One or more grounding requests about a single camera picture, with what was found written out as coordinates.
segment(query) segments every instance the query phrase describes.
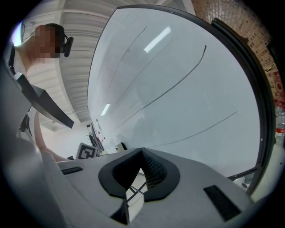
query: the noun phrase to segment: tiled wall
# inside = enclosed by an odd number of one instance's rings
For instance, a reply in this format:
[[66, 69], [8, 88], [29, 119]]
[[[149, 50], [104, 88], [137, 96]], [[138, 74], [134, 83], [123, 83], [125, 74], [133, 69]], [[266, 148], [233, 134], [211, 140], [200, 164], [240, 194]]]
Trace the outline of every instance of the tiled wall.
[[248, 38], [248, 45], [256, 54], [264, 70], [274, 63], [266, 45], [271, 36], [257, 15], [241, 0], [192, 0], [197, 17], [211, 23], [218, 18]]

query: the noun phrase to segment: white wall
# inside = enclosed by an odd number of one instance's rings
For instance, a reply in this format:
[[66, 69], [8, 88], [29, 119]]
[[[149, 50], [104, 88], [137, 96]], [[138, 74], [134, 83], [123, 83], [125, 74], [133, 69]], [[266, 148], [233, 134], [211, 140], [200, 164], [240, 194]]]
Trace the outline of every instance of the white wall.
[[89, 123], [91, 122], [74, 124], [72, 129], [66, 127], [55, 132], [41, 126], [46, 146], [64, 158], [70, 156], [75, 158], [80, 143], [91, 145], [86, 127]]

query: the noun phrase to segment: person's arm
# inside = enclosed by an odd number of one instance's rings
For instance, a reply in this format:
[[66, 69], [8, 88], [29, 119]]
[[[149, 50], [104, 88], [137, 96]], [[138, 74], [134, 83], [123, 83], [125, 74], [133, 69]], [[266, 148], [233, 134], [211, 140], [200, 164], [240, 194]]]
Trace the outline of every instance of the person's arm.
[[36, 145], [39, 148], [41, 152], [48, 152], [51, 153], [54, 157], [54, 160], [56, 162], [63, 162], [63, 161], [69, 161], [68, 159], [65, 159], [56, 153], [54, 153], [51, 149], [49, 149], [44, 142], [43, 135], [41, 133], [41, 126], [40, 126], [40, 113], [37, 111], [35, 115], [34, 120], [34, 128], [35, 128], [35, 141]]

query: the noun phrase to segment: black headset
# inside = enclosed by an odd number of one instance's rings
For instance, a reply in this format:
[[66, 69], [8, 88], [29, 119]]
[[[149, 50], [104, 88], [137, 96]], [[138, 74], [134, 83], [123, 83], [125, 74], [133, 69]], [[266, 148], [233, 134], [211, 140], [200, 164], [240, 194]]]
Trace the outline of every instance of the black headset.
[[67, 35], [65, 35], [64, 33], [64, 28], [59, 25], [59, 24], [55, 24], [55, 23], [50, 23], [50, 24], [46, 24], [46, 26], [53, 26], [56, 30], [56, 33], [59, 34], [60, 36], [60, 52], [64, 53], [65, 57], [68, 57], [71, 51], [71, 46], [73, 43], [74, 38], [73, 37], [67, 37]]

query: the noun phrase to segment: black border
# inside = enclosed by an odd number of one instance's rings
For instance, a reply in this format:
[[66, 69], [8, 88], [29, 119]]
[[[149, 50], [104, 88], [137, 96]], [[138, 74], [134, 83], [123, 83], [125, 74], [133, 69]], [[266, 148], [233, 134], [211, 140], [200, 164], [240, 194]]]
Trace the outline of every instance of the black border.
[[127, 5], [127, 6], [121, 6], [117, 7], [117, 9], [124, 9], [124, 8], [145, 8], [145, 9], [153, 9], [153, 10], [160, 10], [164, 12], [168, 12], [171, 14], [175, 14], [177, 16], [183, 17], [200, 27], [204, 28], [206, 31], [211, 33], [215, 38], [217, 38], [231, 53], [232, 55], [236, 58], [236, 60], [239, 62], [241, 67], [243, 68], [246, 76], [248, 77], [248, 80], [251, 84], [251, 87], [253, 89], [257, 106], [258, 106], [258, 111], [260, 115], [260, 128], [261, 128], [261, 134], [260, 134], [260, 148], [259, 148], [259, 153], [257, 157], [257, 162], [256, 166], [253, 167], [250, 170], [247, 170], [245, 172], [233, 175], [228, 177], [231, 180], [237, 179], [239, 177], [248, 175], [252, 172], [255, 172], [255, 175], [253, 177], [252, 183], [250, 188], [248, 188], [247, 193], [252, 194], [255, 188], [257, 187], [258, 183], [260, 182], [266, 167], [268, 165], [270, 155], [273, 149], [274, 145], [274, 135], [275, 135], [275, 113], [274, 113], [274, 106], [273, 106], [273, 97], [272, 93], [270, 91], [269, 84], [266, 80], [265, 73], [257, 60], [255, 54], [251, 51], [247, 45], [242, 44], [243, 42], [241, 41], [240, 37], [236, 35], [232, 35], [230, 33], [227, 33], [223, 31], [220, 28], [217, 28], [209, 24], [208, 22], [192, 15], [187, 12], [170, 8], [170, 7], [165, 7], [165, 6], [159, 6], [159, 5]]

